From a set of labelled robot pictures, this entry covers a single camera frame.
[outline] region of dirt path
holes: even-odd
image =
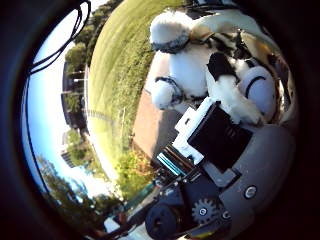
[[[150,158],[157,155],[165,145],[175,138],[174,126],[181,116],[176,111],[158,110],[151,102],[149,92],[154,78],[168,74],[168,55],[156,53],[141,94],[133,126],[133,143]]]

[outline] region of building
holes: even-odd
[[[61,103],[66,123],[73,129],[86,130],[86,120],[83,106],[83,81],[75,81],[67,75],[68,64],[65,62],[62,76]],[[79,110],[71,110],[67,103],[68,96],[78,97]]]

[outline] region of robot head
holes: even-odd
[[[158,15],[150,26],[150,43],[153,50],[177,53],[189,41],[192,19],[182,12],[166,11]]]

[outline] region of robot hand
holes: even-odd
[[[266,123],[257,106],[239,91],[234,70],[223,53],[212,54],[207,66],[209,96],[221,102],[221,108],[231,116],[234,123]]]

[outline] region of black frame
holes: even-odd
[[[76,0],[11,0],[0,8],[0,190],[2,239],[81,239],[39,194],[20,141],[20,103],[27,67],[53,27]],[[289,176],[268,210],[236,239],[314,239],[320,220],[320,48],[315,3],[242,0],[282,49],[300,105],[297,153]]]

